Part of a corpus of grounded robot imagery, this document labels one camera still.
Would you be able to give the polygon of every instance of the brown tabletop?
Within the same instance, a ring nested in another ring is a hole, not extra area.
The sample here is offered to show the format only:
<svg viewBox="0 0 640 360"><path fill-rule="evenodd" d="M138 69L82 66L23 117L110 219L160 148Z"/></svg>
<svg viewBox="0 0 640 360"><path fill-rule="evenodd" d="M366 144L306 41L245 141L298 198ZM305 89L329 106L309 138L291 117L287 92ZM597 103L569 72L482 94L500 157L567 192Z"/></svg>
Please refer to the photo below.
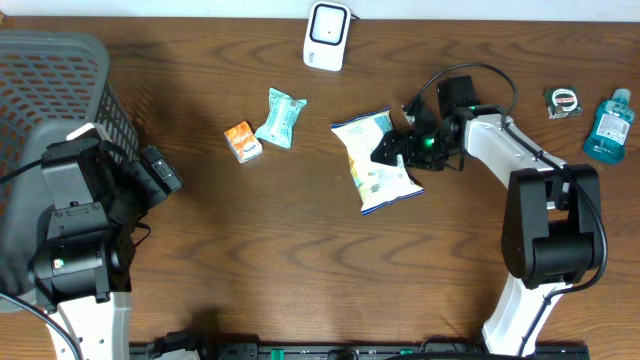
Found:
<svg viewBox="0 0 640 360"><path fill-rule="evenodd" d="M330 125L406 104L436 71L483 61L520 89L518 126L569 163L600 174L609 267L586 293L563 297L541 340L584 341L593 359L640 357L640 129L617 166L582 144L616 88L640 110L640 27L634 24L370 21L352 23L341 72L302 61L306 20L19 18L9 27L79 31L102 40L110 79L140 130L184 178L145 219L153 233L131 270L132 341L190 324L209 334L277 342L417 342L474 338L507 277L500 251L506 190L478 160L464 172L410 170L424 195L362 216L344 146ZM511 92L485 70L479 98ZM542 93L575 85L577 118L549 120ZM239 164L223 131L268 114L270 87L309 101L289 150ZM437 107L435 90L425 93ZM42 322L0 316L7 359L53 358Z"/></svg>

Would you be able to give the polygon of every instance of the orange box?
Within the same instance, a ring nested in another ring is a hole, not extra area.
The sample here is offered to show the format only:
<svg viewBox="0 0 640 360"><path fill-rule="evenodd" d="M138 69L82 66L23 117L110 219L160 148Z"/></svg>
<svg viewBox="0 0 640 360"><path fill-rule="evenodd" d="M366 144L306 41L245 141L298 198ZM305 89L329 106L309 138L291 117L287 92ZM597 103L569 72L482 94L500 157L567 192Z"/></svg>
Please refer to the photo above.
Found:
<svg viewBox="0 0 640 360"><path fill-rule="evenodd" d="M262 154L262 144L253 135L246 121L225 131L224 136L240 163Z"/></svg>

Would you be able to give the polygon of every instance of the gray plastic basket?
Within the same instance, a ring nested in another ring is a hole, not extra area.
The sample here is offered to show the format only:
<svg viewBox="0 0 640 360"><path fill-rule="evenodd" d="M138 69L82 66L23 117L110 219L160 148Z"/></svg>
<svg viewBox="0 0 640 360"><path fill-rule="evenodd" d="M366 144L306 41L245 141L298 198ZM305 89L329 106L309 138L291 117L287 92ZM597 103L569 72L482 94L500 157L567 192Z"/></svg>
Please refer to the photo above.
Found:
<svg viewBox="0 0 640 360"><path fill-rule="evenodd" d="M87 122L136 158L138 135L107 83L109 56L78 33L0 31L0 176L40 158ZM0 186L0 289L35 303L28 263L44 240L53 204L42 172ZM0 301L0 312L16 308Z"/></svg>

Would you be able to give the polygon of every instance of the mouthwash bottle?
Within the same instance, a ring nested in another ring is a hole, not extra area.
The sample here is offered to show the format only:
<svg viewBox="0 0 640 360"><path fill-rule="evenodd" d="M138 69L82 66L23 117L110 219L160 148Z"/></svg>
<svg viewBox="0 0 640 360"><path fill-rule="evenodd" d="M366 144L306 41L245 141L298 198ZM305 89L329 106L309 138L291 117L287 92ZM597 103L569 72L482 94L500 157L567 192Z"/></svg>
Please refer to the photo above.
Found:
<svg viewBox="0 0 640 360"><path fill-rule="evenodd" d="M583 147L592 158L612 165L624 159L624 142L635 117L629 108L630 97L629 90L618 89L613 99L598 107L596 122Z"/></svg>

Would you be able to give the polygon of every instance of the white backdrop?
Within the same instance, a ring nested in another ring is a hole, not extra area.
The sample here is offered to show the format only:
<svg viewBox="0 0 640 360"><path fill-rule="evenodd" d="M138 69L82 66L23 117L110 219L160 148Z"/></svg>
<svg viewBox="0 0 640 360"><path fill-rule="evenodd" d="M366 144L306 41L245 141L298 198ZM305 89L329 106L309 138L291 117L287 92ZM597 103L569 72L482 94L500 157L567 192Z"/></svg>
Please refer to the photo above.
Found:
<svg viewBox="0 0 640 360"><path fill-rule="evenodd" d="M308 18L315 0L0 0L7 15ZM640 0L344 0L364 19L640 21Z"/></svg>

